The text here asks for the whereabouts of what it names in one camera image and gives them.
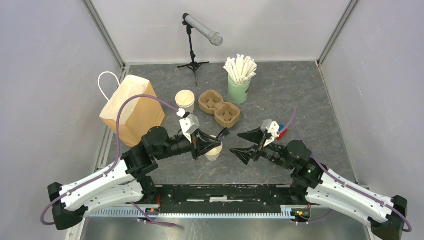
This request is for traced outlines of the white paper cup printed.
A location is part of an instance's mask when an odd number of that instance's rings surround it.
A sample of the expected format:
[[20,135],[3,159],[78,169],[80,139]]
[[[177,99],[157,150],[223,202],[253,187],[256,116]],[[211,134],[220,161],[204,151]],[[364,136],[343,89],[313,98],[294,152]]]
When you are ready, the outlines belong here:
[[181,90],[175,95],[176,104],[189,113],[195,110],[195,100],[195,94],[190,90]]

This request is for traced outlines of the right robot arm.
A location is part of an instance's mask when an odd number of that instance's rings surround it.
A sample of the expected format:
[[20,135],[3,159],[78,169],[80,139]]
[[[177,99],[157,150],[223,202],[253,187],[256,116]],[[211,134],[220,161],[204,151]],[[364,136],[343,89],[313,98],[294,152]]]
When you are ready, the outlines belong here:
[[293,203],[320,205],[342,213],[382,240],[399,240],[403,233],[411,232],[404,197],[380,195],[341,177],[314,159],[303,141],[276,144],[268,129],[261,128],[239,133],[238,137],[253,143],[248,148],[229,150],[245,165],[264,158],[292,172],[288,196]]

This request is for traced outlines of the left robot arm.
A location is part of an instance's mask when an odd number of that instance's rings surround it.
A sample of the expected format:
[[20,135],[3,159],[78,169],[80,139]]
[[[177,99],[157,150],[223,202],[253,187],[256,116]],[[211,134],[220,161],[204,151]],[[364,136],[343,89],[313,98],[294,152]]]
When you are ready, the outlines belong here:
[[221,146],[229,133],[224,128],[218,136],[211,136],[197,129],[189,137],[170,137],[164,127],[151,128],[117,162],[71,184],[50,184],[47,190],[52,203],[52,224],[59,231],[67,230],[104,208],[130,202],[153,203],[159,193],[148,174],[159,167],[158,160],[186,153],[197,160]]

